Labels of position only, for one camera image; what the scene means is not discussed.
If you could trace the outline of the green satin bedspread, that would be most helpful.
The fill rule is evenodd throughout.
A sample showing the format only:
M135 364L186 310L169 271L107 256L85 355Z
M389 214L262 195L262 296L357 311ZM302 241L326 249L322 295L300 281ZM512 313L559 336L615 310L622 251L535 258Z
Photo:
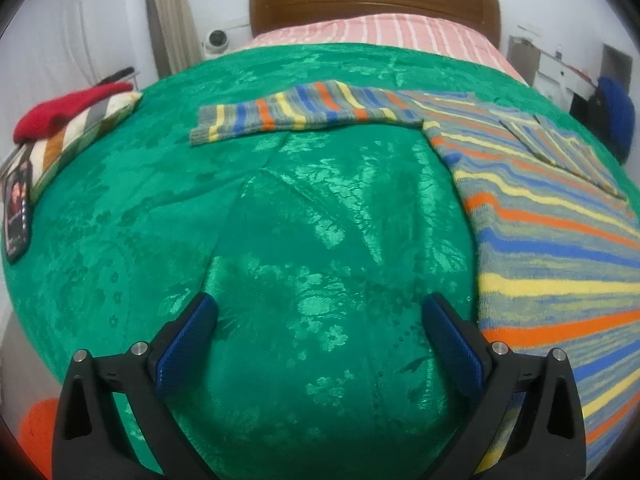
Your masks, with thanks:
M639 221L639 193L579 122L478 64L368 44L266 47L153 84L35 203L12 304L55 376L82 344L148 336L194 292L220 326L171 407L229 479L391 479L434 460L462 400L419 330L438 290L480 320L480 253L422 131L357 122L195 145L204 106L300 84L469 93L541 115L597 154Z

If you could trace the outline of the white desk with drawer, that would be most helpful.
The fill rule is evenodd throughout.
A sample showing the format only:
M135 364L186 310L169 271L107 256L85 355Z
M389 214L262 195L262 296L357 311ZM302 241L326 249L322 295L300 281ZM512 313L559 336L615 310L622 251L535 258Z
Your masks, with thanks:
M506 58L538 93L564 112L575 98L588 101L596 86L586 76L522 37L509 38Z

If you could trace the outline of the red knit garment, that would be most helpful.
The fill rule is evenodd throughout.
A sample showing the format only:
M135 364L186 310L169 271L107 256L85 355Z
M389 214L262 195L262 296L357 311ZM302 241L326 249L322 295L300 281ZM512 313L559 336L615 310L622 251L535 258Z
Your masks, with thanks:
M17 122L12 140L16 145L21 145L28 141L50 138L90 106L115 94L132 90L134 85L130 82L111 82L39 103Z

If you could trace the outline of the beige curtain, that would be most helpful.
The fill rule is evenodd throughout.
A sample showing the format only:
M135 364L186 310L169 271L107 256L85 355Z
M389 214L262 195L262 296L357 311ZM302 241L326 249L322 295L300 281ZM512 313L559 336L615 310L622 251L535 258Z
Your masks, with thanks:
M178 74L203 61L189 0L145 0L158 78Z

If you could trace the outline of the orange stool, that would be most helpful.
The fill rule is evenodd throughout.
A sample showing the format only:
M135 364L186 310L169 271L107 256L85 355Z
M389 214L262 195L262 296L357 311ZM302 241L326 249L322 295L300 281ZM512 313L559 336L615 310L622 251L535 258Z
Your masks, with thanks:
M52 446L57 409L57 398L36 402L18 428L18 442L47 479L52 478Z

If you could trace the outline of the black smartphone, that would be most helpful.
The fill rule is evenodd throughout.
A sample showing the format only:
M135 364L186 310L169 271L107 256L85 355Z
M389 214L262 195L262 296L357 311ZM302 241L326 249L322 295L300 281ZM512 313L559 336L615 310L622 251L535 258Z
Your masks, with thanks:
M24 256L32 237L31 183L32 164L28 158L21 160L6 177L3 235L4 253L9 264Z

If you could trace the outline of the blue garment on chair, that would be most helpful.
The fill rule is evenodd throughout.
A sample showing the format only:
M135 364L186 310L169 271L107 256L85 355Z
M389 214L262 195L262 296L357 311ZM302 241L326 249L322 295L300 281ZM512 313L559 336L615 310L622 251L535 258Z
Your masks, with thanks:
M634 140L636 126L634 102L624 87L609 76L599 78L598 92L606 111L606 130L608 130L611 151L623 165L629 157L632 140Z

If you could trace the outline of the striped knit sweater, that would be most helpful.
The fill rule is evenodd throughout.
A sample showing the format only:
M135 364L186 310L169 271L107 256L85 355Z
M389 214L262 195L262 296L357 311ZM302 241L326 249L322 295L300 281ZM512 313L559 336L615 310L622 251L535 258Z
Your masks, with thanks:
M566 350L597 466L639 403L639 221L608 168L541 115L337 80L204 106L190 140L357 122L417 128L447 166L480 253L480 330L518 350Z

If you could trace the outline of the pink striped bed sheet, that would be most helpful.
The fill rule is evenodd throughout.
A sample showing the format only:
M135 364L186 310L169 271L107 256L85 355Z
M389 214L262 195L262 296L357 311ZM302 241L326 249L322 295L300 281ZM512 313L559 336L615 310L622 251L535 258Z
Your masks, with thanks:
M373 44L455 58L505 73L518 82L523 77L483 34L468 26L423 15L382 13L341 18L264 32L244 47L290 44Z

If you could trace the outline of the striped folded cloth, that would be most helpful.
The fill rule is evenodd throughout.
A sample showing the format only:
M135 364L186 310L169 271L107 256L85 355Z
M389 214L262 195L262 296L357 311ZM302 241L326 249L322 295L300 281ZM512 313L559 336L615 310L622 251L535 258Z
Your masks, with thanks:
M142 93L128 91L109 96L74 117L49 139L30 141L9 163L13 171L28 159L29 199L34 204L56 175L88 146L126 120L137 108Z

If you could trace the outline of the small white fan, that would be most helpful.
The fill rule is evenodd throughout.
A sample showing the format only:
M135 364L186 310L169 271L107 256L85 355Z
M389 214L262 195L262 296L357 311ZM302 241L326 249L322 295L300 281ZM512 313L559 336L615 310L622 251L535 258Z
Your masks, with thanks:
M204 58L218 58L229 49L229 38L222 29L211 30L202 42Z

